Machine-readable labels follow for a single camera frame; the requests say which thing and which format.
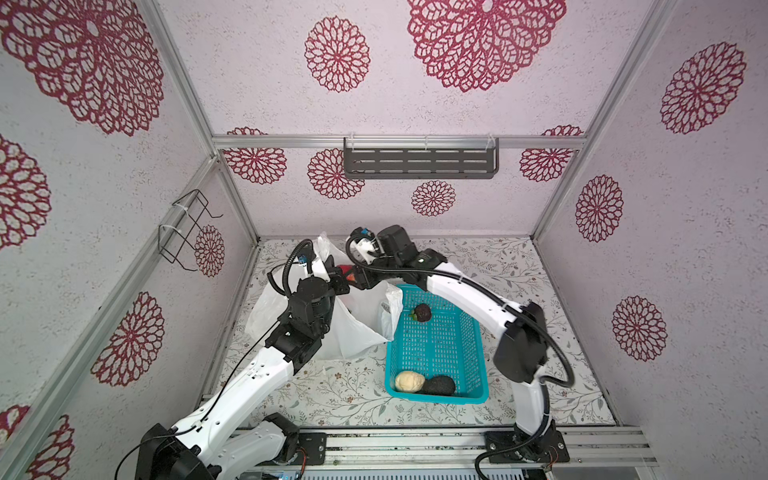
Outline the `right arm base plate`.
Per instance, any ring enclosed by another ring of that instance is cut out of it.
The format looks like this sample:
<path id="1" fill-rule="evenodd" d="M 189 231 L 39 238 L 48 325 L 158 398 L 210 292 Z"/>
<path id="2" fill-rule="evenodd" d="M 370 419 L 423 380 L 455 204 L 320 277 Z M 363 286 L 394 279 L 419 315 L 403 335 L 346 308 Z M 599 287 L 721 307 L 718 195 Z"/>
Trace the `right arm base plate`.
<path id="1" fill-rule="evenodd" d="M 517 429 L 485 432 L 485 446 L 488 451 L 494 452 L 489 461 L 494 464 L 551 464 L 568 463 L 571 460 L 562 433 L 554 428 L 550 428 L 541 437 L 518 450 L 499 453 L 499 450 L 522 443 L 526 438 L 527 436 Z"/>

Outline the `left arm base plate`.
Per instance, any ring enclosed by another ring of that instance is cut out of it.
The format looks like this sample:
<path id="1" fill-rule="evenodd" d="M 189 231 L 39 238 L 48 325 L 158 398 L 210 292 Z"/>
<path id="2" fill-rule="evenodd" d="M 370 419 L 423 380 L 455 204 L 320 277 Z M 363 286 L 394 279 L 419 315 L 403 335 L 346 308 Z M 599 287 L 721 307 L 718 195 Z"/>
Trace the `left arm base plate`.
<path id="1" fill-rule="evenodd" d="M 281 462 L 291 466 L 319 466 L 326 460 L 328 435 L 325 432 L 300 431 L 289 434 Z"/>

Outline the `dark brown avocado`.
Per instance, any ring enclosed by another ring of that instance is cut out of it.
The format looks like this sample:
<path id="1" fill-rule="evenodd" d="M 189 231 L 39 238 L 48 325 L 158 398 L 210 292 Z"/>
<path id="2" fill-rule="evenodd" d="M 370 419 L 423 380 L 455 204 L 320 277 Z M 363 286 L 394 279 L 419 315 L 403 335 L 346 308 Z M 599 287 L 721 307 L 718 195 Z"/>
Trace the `dark brown avocado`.
<path id="1" fill-rule="evenodd" d="M 456 383 L 447 375 L 438 375 L 426 379 L 419 391 L 420 394 L 434 396 L 453 396 L 455 392 Z"/>

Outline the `red peach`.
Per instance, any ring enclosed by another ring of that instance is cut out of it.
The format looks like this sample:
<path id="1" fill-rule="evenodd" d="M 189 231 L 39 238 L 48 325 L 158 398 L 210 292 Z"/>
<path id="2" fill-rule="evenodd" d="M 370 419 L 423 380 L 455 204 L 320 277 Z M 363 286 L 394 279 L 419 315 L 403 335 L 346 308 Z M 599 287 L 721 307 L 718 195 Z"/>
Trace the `red peach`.
<path id="1" fill-rule="evenodd" d="M 358 269 L 354 265 L 339 265 L 338 268 L 341 271 L 341 274 L 344 278 L 344 281 L 347 282 L 349 285 L 357 285 L 358 284 Z"/>

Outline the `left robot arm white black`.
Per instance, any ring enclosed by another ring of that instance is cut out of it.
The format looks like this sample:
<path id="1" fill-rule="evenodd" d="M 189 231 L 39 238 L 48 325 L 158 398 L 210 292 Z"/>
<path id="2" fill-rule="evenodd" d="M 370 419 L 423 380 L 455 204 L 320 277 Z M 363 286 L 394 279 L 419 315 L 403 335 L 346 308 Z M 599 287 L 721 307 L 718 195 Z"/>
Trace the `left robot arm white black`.
<path id="1" fill-rule="evenodd" d="M 257 355 L 219 393 L 171 428 L 151 427 L 137 446 L 138 479 L 235 479 L 252 465 L 290 461 L 298 428 L 280 415 L 254 431 L 234 431 L 273 391 L 308 363 L 331 330 L 335 299 L 350 290 L 349 266 L 331 259 L 284 292 L 288 305 Z"/>

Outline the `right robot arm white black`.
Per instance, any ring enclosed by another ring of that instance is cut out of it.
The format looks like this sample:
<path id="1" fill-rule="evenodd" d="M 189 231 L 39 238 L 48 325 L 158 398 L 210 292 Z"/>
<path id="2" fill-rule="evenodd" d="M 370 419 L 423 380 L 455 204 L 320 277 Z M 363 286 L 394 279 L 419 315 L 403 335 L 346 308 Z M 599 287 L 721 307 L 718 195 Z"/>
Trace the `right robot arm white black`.
<path id="1" fill-rule="evenodd" d="M 385 279 L 402 280 L 452 303 L 485 327 L 498 340 L 493 363 L 513 383 L 517 430 L 525 440 L 544 435 L 551 424 L 545 384 L 557 381 L 546 374 L 545 364 L 548 350 L 558 347 L 538 304 L 520 305 L 494 293 L 465 276 L 443 254 L 418 249 L 399 225 L 378 234 L 360 227 L 350 234 L 344 250 L 359 285 L 368 288 Z"/>

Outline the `white plastic bag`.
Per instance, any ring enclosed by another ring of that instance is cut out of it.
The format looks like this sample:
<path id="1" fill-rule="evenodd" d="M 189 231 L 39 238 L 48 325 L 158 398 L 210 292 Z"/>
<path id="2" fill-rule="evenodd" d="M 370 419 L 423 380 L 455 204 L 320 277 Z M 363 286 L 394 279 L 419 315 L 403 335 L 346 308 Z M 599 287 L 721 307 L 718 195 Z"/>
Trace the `white plastic bag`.
<path id="1" fill-rule="evenodd" d="M 244 333 L 256 340 L 277 321 L 288 306 L 285 296 L 265 284 L 244 324 Z M 403 293 L 388 281 L 371 290 L 355 287 L 337 297 L 330 332 L 321 340 L 315 360 L 349 360 L 394 339 L 403 310 Z"/>

